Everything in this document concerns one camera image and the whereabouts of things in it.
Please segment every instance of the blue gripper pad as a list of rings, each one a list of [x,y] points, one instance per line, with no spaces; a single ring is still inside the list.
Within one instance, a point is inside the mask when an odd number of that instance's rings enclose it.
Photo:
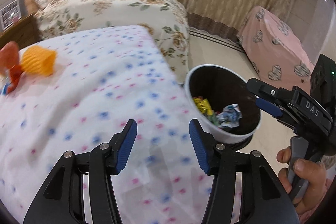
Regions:
[[[201,140],[200,134],[192,120],[189,123],[189,135],[191,142],[193,143],[198,164],[204,173],[208,175],[210,171],[210,166],[208,164],[208,154]]]
[[[115,166],[118,174],[121,172],[121,170],[123,170],[126,166],[128,157],[131,153],[135,138],[137,136],[137,123],[134,121],[132,123],[132,126],[130,127],[130,129],[128,130],[128,132],[126,133],[125,139],[118,151],[118,161],[117,161],[117,165]]]
[[[272,103],[270,103],[270,102],[268,102],[268,101],[266,101],[266,100],[264,100],[260,97],[255,100],[255,104],[261,110],[267,112],[268,114],[271,114],[275,118],[282,117],[282,111],[278,106],[276,106],[276,105],[274,105],[274,104],[272,104]]]

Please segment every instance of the wooden bed frame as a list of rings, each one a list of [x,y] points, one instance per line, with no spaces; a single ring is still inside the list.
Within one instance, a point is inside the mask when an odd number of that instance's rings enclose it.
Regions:
[[[24,2],[29,16],[19,20],[1,34],[0,48],[10,41],[15,41],[22,49],[41,40],[34,17],[39,8],[33,0]]]

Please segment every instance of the bed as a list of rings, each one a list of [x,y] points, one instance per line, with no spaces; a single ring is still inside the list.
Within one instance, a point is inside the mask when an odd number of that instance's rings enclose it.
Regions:
[[[23,76],[0,97],[0,199],[14,217],[22,223],[64,151],[90,151],[135,119],[127,166],[112,178],[123,223],[200,223],[212,177],[189,138],[196,114],[146,28],[94,29],[39,45],[57,51],[55,73]]]
[[[189,25],[177,0],[55,0],[35,13],[41,39],[109,26],[140,25],[153,37],[180,83],[188,72]]]

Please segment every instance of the wooden nightstand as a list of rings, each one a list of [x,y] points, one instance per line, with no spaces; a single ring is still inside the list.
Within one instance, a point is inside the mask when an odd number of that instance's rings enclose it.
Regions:
[[[40,40],[34,15],[31,14],[20,19],[1,34],[0,48],[10,41],[15,41],[22,49]]]

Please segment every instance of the calendar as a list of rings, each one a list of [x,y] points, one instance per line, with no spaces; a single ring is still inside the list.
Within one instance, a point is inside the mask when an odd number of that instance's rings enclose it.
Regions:
[[[19,0],[11,2],[0,11],[1,26],[3,30],[6,30],[9,26],[11,26],[13,23],[17,22],[21,18]]]

